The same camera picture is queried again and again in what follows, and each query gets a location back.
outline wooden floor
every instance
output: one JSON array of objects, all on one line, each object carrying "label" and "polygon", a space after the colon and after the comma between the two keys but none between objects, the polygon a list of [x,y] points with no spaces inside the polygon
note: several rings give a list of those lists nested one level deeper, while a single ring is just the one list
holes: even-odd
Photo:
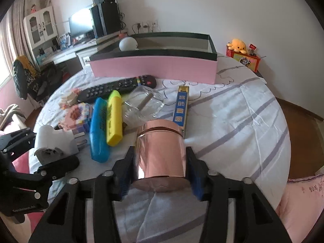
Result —
[{"label": "wooden floor", "polygon": [[[302,178],[315,174],[324,165],[323,138],[315,119],[284,102],[280,106],[285,114],[291,142],[289,178]],[[25,121],[34,128],[41,108],[34,110]]]}]

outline cabinet door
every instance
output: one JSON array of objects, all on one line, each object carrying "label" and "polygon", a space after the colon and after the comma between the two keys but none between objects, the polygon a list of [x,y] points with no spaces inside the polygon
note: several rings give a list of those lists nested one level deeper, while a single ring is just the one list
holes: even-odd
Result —
[{"label": "cabinet door", "polygon": [[47,7],[40,12],[41,26],[44,32],[45,41],[53,39],[57,36],[54,14],[52,7]]},{"label": "cabinet door", "polygon": [[32,48],[38,47],[45,42],[40,20],[37,13],[26,17],[27,32]]}]

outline yellow cloth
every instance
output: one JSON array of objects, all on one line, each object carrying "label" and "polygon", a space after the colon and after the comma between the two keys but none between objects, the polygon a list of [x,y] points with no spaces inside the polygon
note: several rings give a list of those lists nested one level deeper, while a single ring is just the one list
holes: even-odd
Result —
[{"label": "yellow cloth", "polygon": [[33,77],[39,77],[39,72],[34,68],[33,64],[30,63],[26,56],[19,56],[16,58],[18,61],[22,63],[24,69],[28,69]]}]

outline round table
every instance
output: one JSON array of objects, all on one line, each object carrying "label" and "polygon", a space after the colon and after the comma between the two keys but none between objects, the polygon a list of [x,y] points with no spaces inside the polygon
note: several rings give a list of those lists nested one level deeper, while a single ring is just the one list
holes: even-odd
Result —
[{"label": "round table", "polygon": [[[47,101],[34,131],[42,125],[56,126],[66,111],[59,101],[72,88],[85,89],[119,78],[95,78],[84,69],[66,81]],[[271,91],[251,70],[226,56],[218,56],[215,85],[157,79],[157,90],[165,95],[159,117],[172,119],[179,85],[189,85],[189,109],[185,143],[208,167],[225,177],[242,180],[251,177],[270,204],[278,206],[290,165],[290,139],[283,112]],[[111,169],[134,145],[134,129],[111,148],[111,156],[100,164],[91,159],[89,145],[78,157],[80,166],[61,180],[53,182],[49,202],[71,177],[86,180]],[[33,150],[29,155],[30,172],[40,166]],[[229,213],[233,209],[230,203]],[[131,187],[122,202],[115,203],[122,242],[198,242],[206,203],[198,202],[190,189],[171,193],[143,192]],[[233,232],[234,224],[229,223]]]}]

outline transparent plastic container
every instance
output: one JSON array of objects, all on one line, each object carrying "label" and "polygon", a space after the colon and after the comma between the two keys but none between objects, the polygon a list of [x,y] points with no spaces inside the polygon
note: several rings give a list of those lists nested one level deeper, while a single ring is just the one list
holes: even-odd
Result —
[{"label": "transparent plastic container", "polygon": [[123,104],[124,127],[138,127],[155,119],[163,106],[163,94],[146,86],[137,87]]}]

